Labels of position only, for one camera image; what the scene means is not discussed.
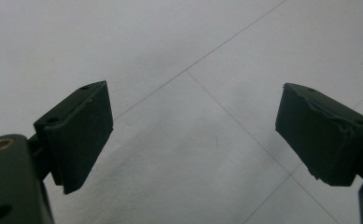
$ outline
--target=white surface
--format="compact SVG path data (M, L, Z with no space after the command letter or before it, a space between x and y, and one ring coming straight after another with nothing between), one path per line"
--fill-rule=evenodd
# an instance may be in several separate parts
M316 181L274 121L285 82L363 113L363 1L282 3L0 1L0 135L108 81L86 184L46 179L57 223L357 223L361 180Z

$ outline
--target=white floor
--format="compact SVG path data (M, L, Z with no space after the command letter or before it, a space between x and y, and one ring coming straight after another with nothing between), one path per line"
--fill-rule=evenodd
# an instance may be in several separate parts
M115 131L56 222L359 223L274 131L284 83L363 114L363 1L0 1L0 135L107 80Z

